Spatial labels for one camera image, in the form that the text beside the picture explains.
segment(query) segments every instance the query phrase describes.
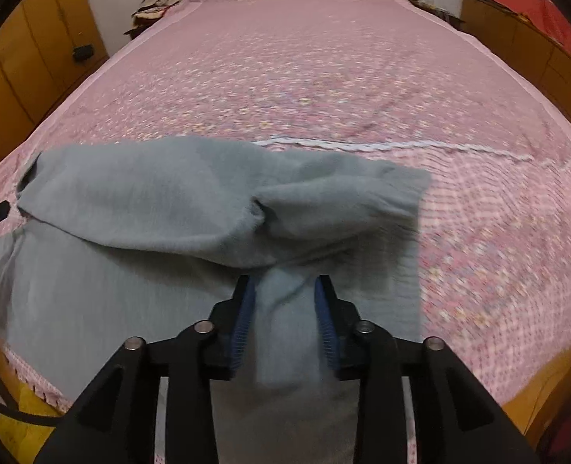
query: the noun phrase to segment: yellow cloth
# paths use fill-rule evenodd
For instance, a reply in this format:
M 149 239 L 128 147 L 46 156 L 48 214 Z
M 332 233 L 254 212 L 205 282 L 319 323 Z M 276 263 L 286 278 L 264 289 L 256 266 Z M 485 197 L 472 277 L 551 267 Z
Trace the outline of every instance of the yellow cloth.
M 25 384 L 21 385 L 19 409 L 35 415 L 60 415 Z M 0 439 L 19 464 L 32 464 L 53 428 L 33 426 L 0 415 Z

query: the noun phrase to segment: gray cloth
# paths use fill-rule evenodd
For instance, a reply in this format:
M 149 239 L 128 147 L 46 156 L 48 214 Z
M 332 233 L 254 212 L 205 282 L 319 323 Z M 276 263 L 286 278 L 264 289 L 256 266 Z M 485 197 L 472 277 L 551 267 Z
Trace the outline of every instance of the gray cloth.
M 328 372 L 313 281 L 329 273 L 362 317 L 419 339 L 428 182 L 388 161 L 204 138 L 47 151 L 17 191 L 29 220 L 0 239 L 0 338 L 74 399 L 125 338 L 175 336 L 251 273 L 243 367 L 213 386 L 222 462 L 347 462 L 357 390 Z

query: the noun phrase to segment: bed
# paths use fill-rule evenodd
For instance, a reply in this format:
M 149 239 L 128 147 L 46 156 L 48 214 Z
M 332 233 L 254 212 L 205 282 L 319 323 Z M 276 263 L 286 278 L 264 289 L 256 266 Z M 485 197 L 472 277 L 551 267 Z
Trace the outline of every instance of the bed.
M 166 135 L 427 169 L 422 335 L 447 340 L 499 403 L 571 347 L 571 124 L 476 39 L 408 0 L 183 0 L 0 163 L 0 201 L 15 202 L 36 151 Z M 13 208 L 0 235 L 22 222 Z

